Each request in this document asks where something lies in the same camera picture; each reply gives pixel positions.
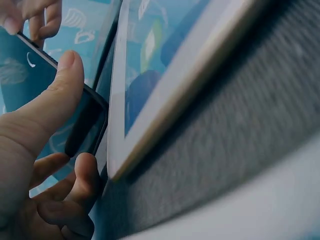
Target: white tablet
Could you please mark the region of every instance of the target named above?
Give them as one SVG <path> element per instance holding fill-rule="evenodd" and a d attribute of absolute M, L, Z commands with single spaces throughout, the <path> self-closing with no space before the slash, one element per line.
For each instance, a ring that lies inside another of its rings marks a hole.
<path fill-rule="evenodd" d="M 113 62 L 107 171 L 130 171 L 269 0 L 124 0 Z"/>

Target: fabric surface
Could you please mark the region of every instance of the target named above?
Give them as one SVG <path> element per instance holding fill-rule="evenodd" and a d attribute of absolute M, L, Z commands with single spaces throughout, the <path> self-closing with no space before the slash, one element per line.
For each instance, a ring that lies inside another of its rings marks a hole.
<path fill-rule="evenodd" d="M 276 2 L 137 169 L 107 183 L 95 239 L 118 239 L 213 201 L 320 127 L 320 1 Z M 97 153 L 106 161 L 106 136 Z"/>

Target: skin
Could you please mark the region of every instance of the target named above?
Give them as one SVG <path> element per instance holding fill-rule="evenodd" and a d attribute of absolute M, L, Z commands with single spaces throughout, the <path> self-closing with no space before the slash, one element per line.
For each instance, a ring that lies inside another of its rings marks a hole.
<path fill-rule="evenodd" d="M 35 162 L 50 136 L 74 113 L 83 87 L 81 58 L 67 51 L 47 90 L 0 116 L 0 240 L 92 238 L 94 224 L 88 213 L 100 186 L 93 155 L 82 153 L 66 179 L 29 197 L 30 189 L 69 161 L 64 153 L 55 153 Z"/>
<path fill-rule="evenodd" d="M 42 48 L 45 39 L 58 33 L 62 0 L 0 0 L 0 26 L 8 33 L 14 35 L 22 30 L 26 20 L 30 39 Z"/>

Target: black smartphone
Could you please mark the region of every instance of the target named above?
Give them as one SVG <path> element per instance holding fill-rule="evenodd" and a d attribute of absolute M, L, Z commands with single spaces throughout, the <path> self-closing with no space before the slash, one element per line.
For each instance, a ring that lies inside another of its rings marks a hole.
<path fill-rule="evenodd" d="M 2 112 L 15 111 L 41 94 L 53 82 L 57 66 L 53 58 L 22 33 L 9 35 L 0 27 Z M 75 113 L 50 138 L 39 158 L 56 152 L 65 152 L 70 157 L 81 152 L 95 154 L 108 124 L 108 111 L 108 103 L 84 85 Z"/>

